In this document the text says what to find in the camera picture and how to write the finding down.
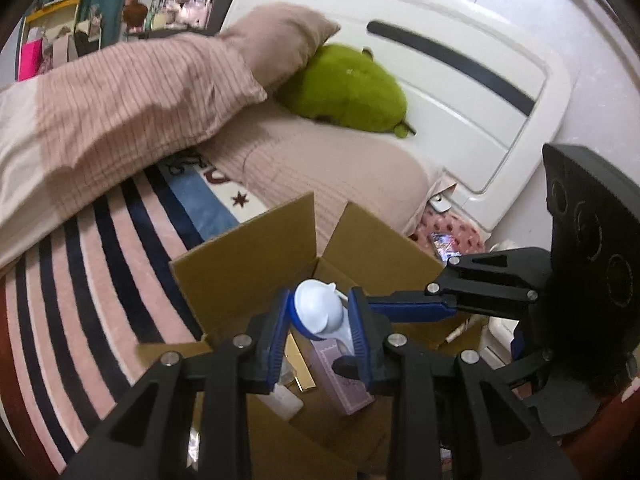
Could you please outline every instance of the black stripe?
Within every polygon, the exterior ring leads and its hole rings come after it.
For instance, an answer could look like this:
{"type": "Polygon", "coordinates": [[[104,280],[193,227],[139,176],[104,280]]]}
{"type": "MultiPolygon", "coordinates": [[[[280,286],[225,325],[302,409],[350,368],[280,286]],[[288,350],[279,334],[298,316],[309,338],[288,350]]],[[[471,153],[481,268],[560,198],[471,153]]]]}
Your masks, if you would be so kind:
{"type": "Polygon", "coordinates": [[[100,370],[104,383],[111,393],[111,397],[118,402],[129,389],[129,381],[120,368],[118,360],[109,346],[100,318],[95,310],[94,298],[91,296],[89,282],[86,277],[84,256],[80,246],[78,220],[73,217],[65,222],[66,259],[69,275],[76,297],[76,309],[80,318],[80,325],[89,345],[91,355],[100,370]]]}
{"type": "Polygon", "coordinates": [[[187,250],[200,245],[204,240],[160,170],[155,166],[149,166],[145,170],[145,175],[187,250]]]}
{"type": "Polygon", "coordinates": [[[536,102],[526,95],[522,90],[516,88],[509,81],[492,72],[487,67],[479,64],[473,59],[456,52],[433,40],[429,40],[420,34],[410,30],[390,25],[389,23],[373,20],[367,24],[367,30],[371,34],[387,38],[388,40],[401,43],[409,48],[418,50],[427,56],[448,64],[450,67],[459,70],[471,79],[478,81],[481,85],[498,94],[505,101],[520,110],[527,117],[531,115],[536,102]]]}
{"type": "Polygon", "coordinates": [[[125,180],[121,186],[129,215],[138,233],[140,242],[145,249],[146,257],[149,263],[151,263],[158,281],[162,285],[162,290],[164,290],[164,293],[169,298],[169,301],[171,301],[174,309],[190,330],[191,334],[196,340],[199,340],[202,337],[202,329],[193,317],[189,306],[186,301],[184,301],[182,293],[175,283],[171,269],[169,268],[169,255],[166,253],[160,238],[158,238],[158,234],[156,234],[156,229],[140,198],[136,184],[133,182],[133,179],[129,178],[125,180]]]}
{"type": "Polygon", "coordinates": [[[56,283],[53,279],[51,236],[47,236],[40,242],[38,250],[40,252],[40,286],[42,288],[42,299],[44,300],[44,311],[47,316],[53,355],[56,358],[60,379],[66,394],[78,414],[82,427],[87,434],[91,434],[100,423],[100,417],[95,412],[95,408],[84,390],[66,342],[65,329],[62,325],[58,307],[56,283]]]}
{"type": "Polygon", "coordinates": [[[22,256],[15,266],[15,294],[18,307],[18,325],[20,326],[22,352],[24,353],[24,361],[27,365],[27,373],[29,375],[31,389],[33,390],[33,396],[36,399],[40,414],[60,455],[62,455],[62,458],[68,463],[76,452],[66,437],[65,431],[60,426],[51,399],[49,399],[47,388],[44,385],[44,379],[42,378],[42,371],[40,370],[40,364],[38,362],[38,353],[36,352],[33,332],[31,331],[25,264],[25,256],[22,256]]]}
{"type": "Polygon", "coordinates": [[[140,298],[136,282],[124,259],[106,196],[103,195],[94,201],[94,212],[111,282],[131,329],[141,343],[163,343],[164,340],[140,298]]]}

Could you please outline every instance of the brown vase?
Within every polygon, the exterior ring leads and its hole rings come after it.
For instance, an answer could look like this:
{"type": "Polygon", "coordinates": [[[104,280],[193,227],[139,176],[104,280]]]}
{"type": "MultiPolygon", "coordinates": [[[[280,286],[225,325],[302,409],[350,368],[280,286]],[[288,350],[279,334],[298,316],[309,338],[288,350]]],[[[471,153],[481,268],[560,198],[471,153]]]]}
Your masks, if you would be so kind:
{"type": "Polygon", "coordinates": [[[122,9],[122,19],[129,28],[142,27],[145,24],[147,12],[145,4],[141,4],[138,0],[130,0],[122,9]]]}

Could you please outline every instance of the striped blanket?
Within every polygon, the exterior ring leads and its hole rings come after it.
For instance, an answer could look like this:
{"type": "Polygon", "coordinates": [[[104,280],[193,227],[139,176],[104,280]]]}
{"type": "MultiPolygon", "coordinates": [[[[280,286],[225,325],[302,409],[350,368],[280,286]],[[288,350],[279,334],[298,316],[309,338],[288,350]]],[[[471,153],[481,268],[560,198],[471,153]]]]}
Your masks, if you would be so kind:
{"type": "Polygon", "coordinates": [[[197,152],[181,152],[111,189],[20,258],[0,303],[19,393],[58,472],[144,373],[138,343],[202,336],[169,261],[265,210],[197,152]]]}

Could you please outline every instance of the pink dotted fabric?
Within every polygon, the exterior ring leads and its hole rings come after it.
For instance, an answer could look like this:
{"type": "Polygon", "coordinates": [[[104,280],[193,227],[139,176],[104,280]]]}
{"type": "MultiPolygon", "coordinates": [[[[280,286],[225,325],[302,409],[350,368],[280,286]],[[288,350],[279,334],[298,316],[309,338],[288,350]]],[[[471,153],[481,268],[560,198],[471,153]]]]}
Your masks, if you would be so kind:
{"type": "Polygon", "coordinates": [[[444,213],[438,213],[427,204],[422,214],[420,223],[416,228],[411,239],[418,246],[431,256],[436,256],[429,238],[430,233],[444,233],[453,235],[457,250],[461,254],[484,253],[484,242],[480,238],[480,233],[473,224],[460,218],[452,210],[444,213]]]}

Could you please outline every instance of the headboard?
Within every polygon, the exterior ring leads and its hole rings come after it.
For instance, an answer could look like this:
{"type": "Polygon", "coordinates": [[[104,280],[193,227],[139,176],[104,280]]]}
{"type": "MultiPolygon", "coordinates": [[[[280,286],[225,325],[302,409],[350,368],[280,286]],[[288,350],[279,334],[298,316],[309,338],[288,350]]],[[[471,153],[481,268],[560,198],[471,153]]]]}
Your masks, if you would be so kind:
{"type": "Polygon", "coordinates": [[[225,26],[287,1],[342,25],[329,43],[368,47],[402,86],[417,134],[384,136],[457,186],[446,198],[491,232],[542,160],[571,95],[560,57],[466,0],[233,0],[225,26]]]}

